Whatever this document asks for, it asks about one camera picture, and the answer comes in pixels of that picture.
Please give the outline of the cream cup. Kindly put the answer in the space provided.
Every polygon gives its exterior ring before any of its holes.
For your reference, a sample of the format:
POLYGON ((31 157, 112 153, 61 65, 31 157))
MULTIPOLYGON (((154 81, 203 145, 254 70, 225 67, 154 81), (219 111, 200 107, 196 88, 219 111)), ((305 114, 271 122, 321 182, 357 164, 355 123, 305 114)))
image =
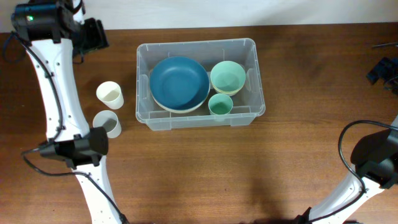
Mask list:
POLYGON ((120 109, 124 104, 121 87, 112 81, 103 82, 96 89, 97 98, 112 110, 120 109))

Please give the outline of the green bowl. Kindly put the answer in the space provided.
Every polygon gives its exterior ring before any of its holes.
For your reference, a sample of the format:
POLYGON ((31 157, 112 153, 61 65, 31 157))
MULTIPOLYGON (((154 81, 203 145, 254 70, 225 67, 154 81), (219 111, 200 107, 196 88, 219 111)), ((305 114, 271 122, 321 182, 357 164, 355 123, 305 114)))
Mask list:
POLYGON ((246 72, 244 68, 233 61, 223 61, 217 63, 210 72, 212 86, 241 86, 246 82, 246 72))

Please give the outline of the blue plate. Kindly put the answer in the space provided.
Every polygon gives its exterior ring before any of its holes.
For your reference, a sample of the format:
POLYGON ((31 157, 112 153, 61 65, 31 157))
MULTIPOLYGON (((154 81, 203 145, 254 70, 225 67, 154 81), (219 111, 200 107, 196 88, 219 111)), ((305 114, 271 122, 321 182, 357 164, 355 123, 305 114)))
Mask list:
POLYGON ((209 92, 206 70, 193 59, 170 57, 160 61, 150 75, 155 101, 171 110, 189 110, 202 104, 209 92))

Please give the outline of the grey cup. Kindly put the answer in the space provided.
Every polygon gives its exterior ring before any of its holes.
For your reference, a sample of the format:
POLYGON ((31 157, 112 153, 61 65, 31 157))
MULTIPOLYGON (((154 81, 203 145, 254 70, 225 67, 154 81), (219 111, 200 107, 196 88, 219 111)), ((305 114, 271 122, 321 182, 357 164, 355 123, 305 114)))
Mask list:
POLYGON ((122 131, 118 116, 110 110, 100 111, 93 119, 93 127, 103 127, 111 139, 118 137, 122 131))

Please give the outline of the cream plate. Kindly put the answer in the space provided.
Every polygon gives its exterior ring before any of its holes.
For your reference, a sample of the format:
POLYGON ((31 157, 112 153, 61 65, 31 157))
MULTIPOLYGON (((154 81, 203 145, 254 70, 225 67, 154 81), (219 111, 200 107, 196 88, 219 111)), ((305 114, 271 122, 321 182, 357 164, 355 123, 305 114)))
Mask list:
POLYGON ((177 114, 184 114, 195 111, 199 108, 208 98, 208 95, 186 95, 181 94, 165 94, 165 95, 152 95, 154 101, 166 111, 177 114))

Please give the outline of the yellow bowl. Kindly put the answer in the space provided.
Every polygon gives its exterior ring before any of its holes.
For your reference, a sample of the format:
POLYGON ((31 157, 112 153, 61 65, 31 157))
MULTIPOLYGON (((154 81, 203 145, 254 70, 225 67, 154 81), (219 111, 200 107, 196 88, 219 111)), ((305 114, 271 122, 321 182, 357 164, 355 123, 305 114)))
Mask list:
POLYGON ((241 86, 225 86, 222 88, 220 86, 213 85, 212 87, 217 93, 222 93, 228 96, 234 96, 242 89, 241 86))

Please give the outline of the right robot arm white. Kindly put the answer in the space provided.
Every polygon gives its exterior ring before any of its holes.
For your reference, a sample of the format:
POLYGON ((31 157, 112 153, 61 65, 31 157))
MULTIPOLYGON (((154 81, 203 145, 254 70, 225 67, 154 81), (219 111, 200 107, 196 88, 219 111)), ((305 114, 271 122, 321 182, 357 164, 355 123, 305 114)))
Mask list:
POLYGON ((347 124, 339 136, 338 154, 348 169, 347 176, 326 199, 297 216, 294 223, 346 223, 367 200, 396 185, 397 120, 392 125, 371 120, 347 124), (348 162, 343 155, 343 137, 357 124, 371 124, 384 130, 361 138, 348 162))

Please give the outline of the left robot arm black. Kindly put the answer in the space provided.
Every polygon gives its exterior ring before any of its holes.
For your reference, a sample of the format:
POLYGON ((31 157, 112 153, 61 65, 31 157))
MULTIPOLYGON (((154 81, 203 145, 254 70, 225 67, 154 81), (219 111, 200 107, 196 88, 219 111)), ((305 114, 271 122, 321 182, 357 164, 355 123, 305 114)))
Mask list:
POLYGON ((46 141, 22 152, 25 163, 51 176, 28 160, 38 152, 66 163, 82 188, 93 223, 127 223, 113 197, 106 170, 109 149, 103 127, 91 128, 83 114, 73 74, 74 57, 107 48, 100 20, 86 19, 83 1, 36 1, 15 6, 11 14, 15 38, 25 48, 37 74, 47 119, 46 141))

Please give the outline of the green cup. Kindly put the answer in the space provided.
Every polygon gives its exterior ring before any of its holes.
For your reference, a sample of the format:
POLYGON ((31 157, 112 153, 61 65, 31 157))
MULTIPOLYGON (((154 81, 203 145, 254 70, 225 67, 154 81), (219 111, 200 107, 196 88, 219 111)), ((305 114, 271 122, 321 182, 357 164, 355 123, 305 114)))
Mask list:
POLYGON ((217 93, 209 99, 208 108, 212 115, 229 114, 233 109, 233 100, 229 95, 217 93))

